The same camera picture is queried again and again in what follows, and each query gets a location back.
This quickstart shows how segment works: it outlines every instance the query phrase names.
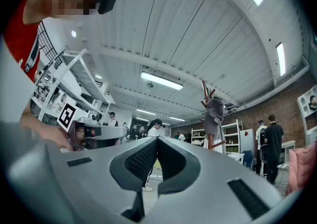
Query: red brick wall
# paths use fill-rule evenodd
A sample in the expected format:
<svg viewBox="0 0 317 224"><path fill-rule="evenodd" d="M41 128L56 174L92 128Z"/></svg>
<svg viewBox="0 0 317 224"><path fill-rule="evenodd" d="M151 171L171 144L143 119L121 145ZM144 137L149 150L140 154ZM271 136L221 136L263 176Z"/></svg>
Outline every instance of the red brick wall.
<svg viewBox="0 0 317 224"><path fill-rule="evenodd" d="M307 72L299 80L268 100L251 108L226 116L222 124L234 123L235 120L238 119L243 122L244 129L253 129L255 131L258 128L259 120L264 120L266 125L268 125L268 116L274 114L277 123L284 129L284 141L295 140L296 148L304 147L304 126L297 104L297 98L316 84L317 81L314 76L310 72ZM310 120L307 121L307 125L310 128L316 126L317 117L311 116ZM171 135L175 135L177 131L182 131L183 134L191 133L192 128L202 129L203 123L173 128Z"/></svg>

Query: red shirt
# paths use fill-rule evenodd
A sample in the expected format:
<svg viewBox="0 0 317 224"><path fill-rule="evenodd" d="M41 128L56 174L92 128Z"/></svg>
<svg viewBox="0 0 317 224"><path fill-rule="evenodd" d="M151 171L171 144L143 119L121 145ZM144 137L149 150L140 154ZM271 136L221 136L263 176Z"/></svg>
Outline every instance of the red shirt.
<svg viewBox="0 0 317 224"><path fill-rule="evenodd" d="M27 0L22 0L11 16L7 27L4 30L3 37L5 43L10 50L11 54L20 63L22 70L25 70L26 61L30 55L30 52L34 52L37 55L33 67L26 72L26 75L34 82L35 71L38 67L40 59L40 51L37 43L38 26L40 23L24 25L23 24L23 11Z"/></svg>

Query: black shirt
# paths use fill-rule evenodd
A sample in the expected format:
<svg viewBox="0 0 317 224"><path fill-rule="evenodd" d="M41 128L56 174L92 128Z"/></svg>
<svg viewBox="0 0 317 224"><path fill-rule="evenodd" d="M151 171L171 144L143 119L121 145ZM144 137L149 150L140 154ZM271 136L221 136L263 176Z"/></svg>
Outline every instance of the black shirt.
<svg viewBox="0 0 317 224"><path fill-rule="evenodd" d="M282 136L284 131L282 126L272 123L265 130L265 138L268 139L268 158L279 158L282 148Z"/></svg>

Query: sneaker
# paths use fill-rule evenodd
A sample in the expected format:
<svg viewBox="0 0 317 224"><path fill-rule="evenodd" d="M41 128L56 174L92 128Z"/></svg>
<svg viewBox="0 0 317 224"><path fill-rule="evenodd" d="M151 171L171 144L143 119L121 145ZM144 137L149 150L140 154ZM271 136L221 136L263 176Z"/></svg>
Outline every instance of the sneaker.
<svg viewBox="0 0 317 224"><path fill-rule="evenodd" d="M153 191L153 188L152 187L149 187L149 186L145 186L145 187L142 187L142 190L143 191Z"/></svg>

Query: white shirt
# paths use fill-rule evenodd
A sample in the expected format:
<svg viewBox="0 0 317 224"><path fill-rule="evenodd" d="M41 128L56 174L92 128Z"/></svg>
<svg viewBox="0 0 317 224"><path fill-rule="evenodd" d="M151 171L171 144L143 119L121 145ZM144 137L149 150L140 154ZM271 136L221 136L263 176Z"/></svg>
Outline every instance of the white shirt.
<svg viewBox="0 0 317 224"><path fill-rule="evenodd" d="M257 132L256 132L256 140L258 141L258 150L260 150L260 148L261 148L261 144L260 144L260 131L261 131L262 129L266 129L266 128L267 128L267 126L262 125L262 126L260 126L260 127L258 128L258 130L257 130Z"/></svg>
<svg viewBox="0 0 317 224"><path fill-rule="evenodd" d="M185 141L185 136L183 134L180 134L178 140Z"/></svg>
<svg viewBox="0 0 317 224"><path fill-rule="evenodd" d="M111 119L110 122L108 123L108 126L115 126L115 123L117 122L117 120L115 120L115 118Z"/></svg>
<svg viewBox="0 0 317 224"><path fill-rule="evenodd" d="M148 137L158 137L158 136L160 136L158 133L158 130L152 127L148 132Z"/></svg>

